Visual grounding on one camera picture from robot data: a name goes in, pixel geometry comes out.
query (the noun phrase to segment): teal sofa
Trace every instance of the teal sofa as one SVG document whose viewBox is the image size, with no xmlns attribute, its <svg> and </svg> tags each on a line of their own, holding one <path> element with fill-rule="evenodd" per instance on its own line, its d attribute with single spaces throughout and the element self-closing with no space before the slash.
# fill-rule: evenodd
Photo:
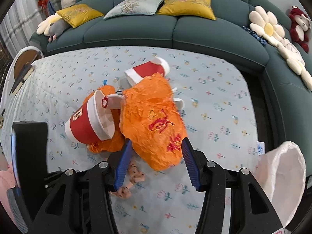
<svg viewBox="0 0 312 234">
<path fill-rule="evenodd" d="M 76 0 L 106 14 L 123 0 Z M 307 162 L 307 176 L 312 174 L 312 93 L 286 65 L 278 50 L 263 47 L 241 26 L 248 26 L 248 14 L 260 5 L 272 11 L 289 40 L 291 20 L 267 0 L 212 0 L 216 21 L 195 16 L 136 15 L 103 20 L 93 19 L 64 32 L 56 41 L 40 41 L 46 55 L 89 47 L 138 45 L 174 48 L 207 54 L 227 60 L 240 70 L 257 75 L 273 129 L 274 146 L 285 140 L 299 145 Z M 301 52 L 312 74 L 312 60 Z"/>
</svg>

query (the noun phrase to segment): bed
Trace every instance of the bed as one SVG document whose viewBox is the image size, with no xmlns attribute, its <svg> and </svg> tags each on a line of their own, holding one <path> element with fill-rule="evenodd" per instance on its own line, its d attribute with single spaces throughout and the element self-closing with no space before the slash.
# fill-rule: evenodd
<svg viewBox="0 0 312 234">
<path fill-rule="evenodd" d="M 43 121 L 49 127 L 49 172 L 68 168 L 83 171 L 102 161 L 107 153 L 93 154 L 86 145 L 67 138 L 66 120 L 99 86 L 113 85 L 116 91 L 129 88 L 124 70 L 155 56 L 171 66 L 166 78 L 177 88 L 174 96 L 185 101 L 181 116 L 194 149 L 204 151 L 207 159 L 224 168 L 253 171 L 259 160 L 255 116 L 248 87 L 235 66 L 208 55 L 135 46 L 83 49 L 35 61 L 34 72 L 4 104 L 0 141 L 7 160 L 11 160 L 12 122 Z M 192 187 L 183 159 L 160 172 L 153 171 L 139 156 L 135 159 L 146 180 L 132 188 L 131 198 L 111 198 L 120 234 L 194 233 L 204 194 Z M 228 233 L 229 191 L 226 207 L 223 233 Z"/>
</svg>

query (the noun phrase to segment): red paper cup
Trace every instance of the red paper cup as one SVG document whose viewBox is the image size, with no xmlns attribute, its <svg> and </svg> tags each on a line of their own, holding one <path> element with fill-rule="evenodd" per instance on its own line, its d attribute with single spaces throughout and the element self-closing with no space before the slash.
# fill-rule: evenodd
<svg viewBox="0 0 312 234">
<path fill-rule="evenodd" d="M 169 71 L 170 67 L 168 62 L 163 58 L 155 57 L 151 61 L 125 70 L 125 74 L 127 76 L 128 82 L 131 84 L 131 86 L 134 86 L 146 76 L 151 76 L 157 72 L 162 76 L 166 76 Z"/>
<path fill-rule="evenodd" d="M 111 139 L 115 133 L 113 116 L 108 108 L 102 107 L 107 97 L 96 90 L 65 123 L 65 133 L 73 142 L 91 144 Z"/>
</svg>

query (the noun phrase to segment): small toy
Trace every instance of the small toy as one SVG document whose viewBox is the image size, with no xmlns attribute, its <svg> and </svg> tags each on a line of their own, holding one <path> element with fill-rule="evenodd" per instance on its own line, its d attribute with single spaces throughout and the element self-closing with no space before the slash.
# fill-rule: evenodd
<svg viewBox="0 0 312 234">
<path fill-rule="evenodd" d="M 44 34 L 45 36 L 49 36 L 49 28 L 52 23 L 55 23 L 57 20 L 61 19 L 61 16 L 55 13 L 54 15 L 51 15 L 46 18 L 46 20 L 43 20 L 37 28 L 36 33 L 38 35 Z"/>
<path fill-rule="evenodd" d="M 51 42 L 52 40 L 56 40 L 58 36 L 60 36 L 65 30 L 70 27 L 71 25 L 62 18 L 55 23 L 51 23 L 49 28 L 49 42 Z"/>
<path fill-rule="evenodd" d="M 303 50 L 308 53 L 309 47 L 306 42 L 309 41 L 307 31 L 311 29 L 311 21 L 308 16 L 303 13 L 301 9 L 296 6 L 292 6 L 292 10 L 289 14 L 291 19 L 291 29 L 289 33 L 291 34 L 291 39 L 297 42 Z"/>
<path fill-rule="evenodd" d="M 131 160 L 127 169 L 127 173 L 130 176 L 130 182 L 126 186 L 122 186 L 117 192 L 110 192 L 119 198 L 127 199 L 131 196 L 130 188 L 137 182 L 143 182 L 145 180 L 145 174 L 138 170 L 136 162 Z"/>
</svg>

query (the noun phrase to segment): flower-shaped plush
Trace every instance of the flower-shaped plush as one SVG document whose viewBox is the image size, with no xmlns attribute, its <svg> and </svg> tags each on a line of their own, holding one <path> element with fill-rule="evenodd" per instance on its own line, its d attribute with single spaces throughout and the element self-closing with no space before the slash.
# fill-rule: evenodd
<svg viewBox="0 0 312 234">
<path fill-rule="evenodd" d="M 283 26 L 277 24 L 277 18 L 272 12 L 266 13 L 264 8 L 257 6 L 255 11 L 250 12 L 250 29 L 266 39 L 269 44 L 277 47 L 285 37 Z"/>
</svg>

